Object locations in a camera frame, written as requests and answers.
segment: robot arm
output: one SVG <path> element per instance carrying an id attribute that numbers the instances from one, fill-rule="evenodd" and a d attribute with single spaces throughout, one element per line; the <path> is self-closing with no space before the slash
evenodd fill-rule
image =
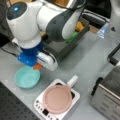
<path id="1" fill-rule="evenodd" d="M 19 60 L 33 67 L 36 63 L 53 71 L 58 63 L 55 57 L 44 50 L 40 29 L 54 41 L 68 39 L 74 32 L 79 16 L 84 8 L 84 0 L 69 0 L 69 10 L 46 0 L 31 3 L 18 2 L 7 12 L 8 25 L 15 36 L 14 44 L 21 51 Z"/>
<path id="2" fill-rule="evenodd" d="M 70 38 L 75 31 L 86 0 L 69 0 L 66 6 L 68 9 L 43 1 L 44 6 L 37 16 L 40 29 L 47 33 L 49 39 L 56 42 Z M 81 6 L 80 9 L 70 10 L 70 8 L 75 9 L 78 6 Z"/>

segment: teal plate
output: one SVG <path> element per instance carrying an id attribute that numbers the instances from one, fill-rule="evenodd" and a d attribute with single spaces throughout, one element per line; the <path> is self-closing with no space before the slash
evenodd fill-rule
<path id="1" fill-rule="evenodd" d="M 40 71 L 33 70 L 32 67 L 22 67 L 20 68 L 15 75 L 16 84 L 25 89 L 35 87 L 40 80 Z"/>

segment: gray table surface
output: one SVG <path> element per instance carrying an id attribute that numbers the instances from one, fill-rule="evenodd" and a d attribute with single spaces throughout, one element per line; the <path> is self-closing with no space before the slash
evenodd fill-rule
<path id="1" fill-rule="evenodd" d="M 54 72 L 47 69 L 40 70 L 40 83 L 29 90 L 19 88 L 14 82 L 14 75 L 23 64 L 0 50 L 0 81 L 41 120 L 44 120 L 33 107 L 37 96 L 53 80 L 59 78 L 67 82 L 72 76 L 77 75 L 79 81 L 74 89 L 81 94 L 81 98 L 64 120 L 107 120 L 91 106 L 90 93 L 97 78 L 105 77 L 112 70 L 113 66 L 107 62 L 107 56 L 115 47 L 116 44 L 112 41 L 101 39 L 88 32 Z M 12 44 L 7 44 L 4 48 L 18 53 Z"/>

